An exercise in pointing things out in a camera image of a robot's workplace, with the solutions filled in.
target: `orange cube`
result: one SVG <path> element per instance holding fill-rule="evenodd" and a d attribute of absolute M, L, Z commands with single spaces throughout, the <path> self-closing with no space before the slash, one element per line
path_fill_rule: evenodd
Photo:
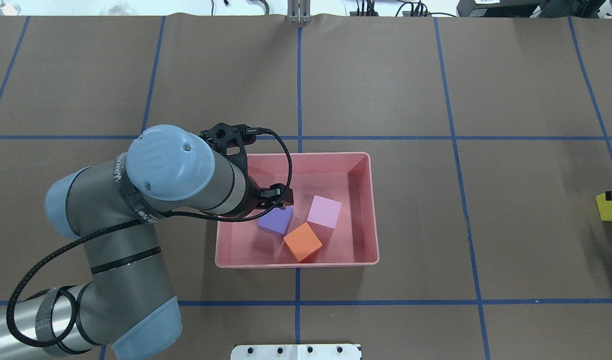
<path fill-rule="evenodd" d="M 290 231 L 288 235 L 283 237 L 283 242 L 286 243 L 292 255 L 300 263 L 317 253 L 323 246 L 307 222 Z"/>

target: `white bracket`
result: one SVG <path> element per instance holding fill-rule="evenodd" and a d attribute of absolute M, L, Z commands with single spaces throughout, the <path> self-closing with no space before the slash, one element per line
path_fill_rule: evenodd
<path fill-rule="evenodd" d="M 238 345 L 230 360 L 362 360 L 361 344 Z"/>
<path fill-rule="evenodd" d="M 311 22 L 311 0 L 288 0 L 288 14 L 286 19 L 289 23 L 308 24 Z"/>

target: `yellow cube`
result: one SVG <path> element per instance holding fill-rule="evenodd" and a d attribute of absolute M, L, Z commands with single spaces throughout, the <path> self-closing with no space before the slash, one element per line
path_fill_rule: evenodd
<path fill-rule="evenodd" d="M 601 221 L 612 221 L 612 201 L 606 201 L 606 194 L 598 194 L 595 198 Z"/>

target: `pink tray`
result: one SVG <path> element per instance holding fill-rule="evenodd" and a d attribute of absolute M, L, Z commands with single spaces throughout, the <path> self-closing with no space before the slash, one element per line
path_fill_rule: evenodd
<path fill-rule="evenodd" d="M 306 262 L 295 260 L 284 240 L 258 228 L 256 220 L 217 224 L 215 264 L 220 268 L 264 269 L 353 267 L 379 262 L 371 158 L 365 152 L 293 153 L 294 215 L 288 231 L 302 225 L 318 195 L 342 203 L 334 231 L 320 237 L 322 249 Z M 286 183 L 283 153 L 248 155 L 248 174 L 260 187 Z"/>

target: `foam block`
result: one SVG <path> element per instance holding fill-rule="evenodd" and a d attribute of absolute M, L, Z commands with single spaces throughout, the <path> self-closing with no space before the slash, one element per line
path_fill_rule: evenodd
<path fill-rule="evenodd" d="M 288 249 L 298 262 L 303 263 L 322 248 L 322 242 L 317 238 L 311 226 L 305 222 L 290 234 L 283 237 Z"/>
<path fill-rule="evenodd" d="M 315 198 L 312 199 L 312 205 L 310 206 L 310 212 L 308 212 L 308 219 L 306 221 L 311 224 L 335 229 L 338 225 L 338 217 L 340 217 L 341 208 L 342 203 L 339 201 L 315 196 Z"/>
<path fill-rule="evenodd" d="M 268 214 L 260 217 L 257 221 L 257 226 L 260 230 L 265 231 L 277 237 L 285 237 L 288 232 L 288 225 L 293 219 L 293 208 L 286 206 L 284 210 L 278 207 L 270 210 Z"/>

